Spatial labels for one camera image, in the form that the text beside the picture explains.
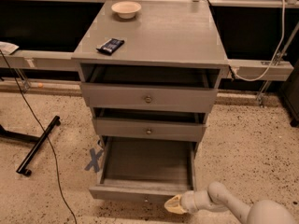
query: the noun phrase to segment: drawer unit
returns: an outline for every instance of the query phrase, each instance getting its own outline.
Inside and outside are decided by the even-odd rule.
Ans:
[[[99,135],[200,142],[204,114],[148,110],[101,109],[93,118]]]
[[[164,203],[195,190],[194,155],[228,61],[205,2],[138,1],[142,13],[128,22],[113,15],[115,2],[105,2],[73,56],[105,149],[90,192]],[[169,11],[174,22],[161,30]],[[111,56],[97,52],[110,37],[125,43]]]
[[[210,112],[217,89],[82,83],[89,107]]]
[[[195,190],[193,143],[109,137],[95,199],[164,203]]]

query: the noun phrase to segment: drawer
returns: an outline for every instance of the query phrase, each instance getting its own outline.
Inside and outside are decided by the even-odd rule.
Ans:
[[[94,199],[164,203],[196,190],[192,142],[109,137]]]
[[[215,88],[220,69],[95,64],[90,83]]]
[[[102,109],[93,118],[95,132],[104,136],[200,142],[206,131],[203,114],[147,110]]]
[[[82,83],[87,106],[209,113],[217,89]]]

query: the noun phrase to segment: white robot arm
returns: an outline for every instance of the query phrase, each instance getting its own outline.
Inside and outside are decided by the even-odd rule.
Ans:
[[[282,205],[270,200],[259,201],[252,207],[238,200],[219,182],[207,190],[187,191],[168,200],[164,207],[172,213],[195,213],[199,210],[221,212],[230,210],[242,224],[297,224]]]

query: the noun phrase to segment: small bowl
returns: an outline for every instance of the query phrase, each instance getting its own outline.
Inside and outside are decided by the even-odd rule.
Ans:
[[[111,9],[122,19],[131,19],[141,9],[141,5],[136,2],[119,2],[112,5]]]

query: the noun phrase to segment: black cable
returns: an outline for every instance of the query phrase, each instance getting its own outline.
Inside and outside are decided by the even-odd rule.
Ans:
[[[101,147],[102,149],[104,149],[104,147],[103,147],[103,145],[102,145],[102,142],[101,142],[101,139],[99,139],[99,140],[97,141],[97,145],[98,145],[99,147]]]
[[[0,53],[1,53],[2,57],[3,57],[3,59],[5,60],[5,62],[6,62],[6,64],[7,64],[7,66],[8,66],[8,68],[9,68],[10,73],[12,74],[12,76],[14,77],[14,79],[15,79],[17,85],[18,85],[18,88],[19,88],[21,97],[23,98],[23,100],[25,101],[25,103],[27,104],[27,106],[29,107],[31,113],[32,113],[33,116],[35,117],[37,123],[40,125],[41,129],[43,130],[43,132],[45,132],[44,127],[42,126],[42,124],[40,123],[40,121],[38,120],[38,118],[36,117],[35,112],[33,111],[32,107],[29,105],[28,101],[26,100],[25,96],[23,95],[23,93],[22,93],[22,91],[21,91],[20,84],[19,84],[18,80],[16,79],[15,74],[13,73],[10,64],[8,63],[7,58],[6,58],[5,55],[3,54],[2,50],[0,50]],[[68,203],[66,202],[66,200],[65,200],[65,198],[64,198],[64,194],[63,194],[62,187],[61,187],[61,184],[60,184],[59,169],[58,169],[58,161],[57,161],[57,156],[56,156],[56,152],[55,152],[54,146],[53,146],[52,142],[50,141],[50,139],[49,139],[48,137],[47,137],[47,139],[48,139],[48,141],[49,141],[49,143],[50,143],[50,147],[51,147],[51,149],[52,149],[52,151],[53,151],[54,158],[55,158],[56,175],[57,175],[57,182],[58,182],[58,188],[59,188],[60,194],[61,194],[61,196],[62,196],[62,199],[64,200],[64,204],[66,205],[66,207],[68,208],[68,210],[71,212],[72,216],[74,217],[75,223],[77,224],[76,216],[75,216],[74,212],[72,211],[72,209],[70,208],[70,206],[68,205]]]
[[[212,13],[212,16],[213,18],[215,17],[215,10],[214,10],[214,7],[213,5],[211,4],[211,2],[209,0],[206,0],[208,2],[208,6],[210,7],[210,10],[211,10],[211,13]]]
[[[231,65],[229,65],[228,67],[229,67],[229,69],[230,69],[230,72],[231,72],[232,81],[234,81],[234,80],[235,80],[235,72],[233,71],[233,68],[232,68],[232,66],[231,66]]]

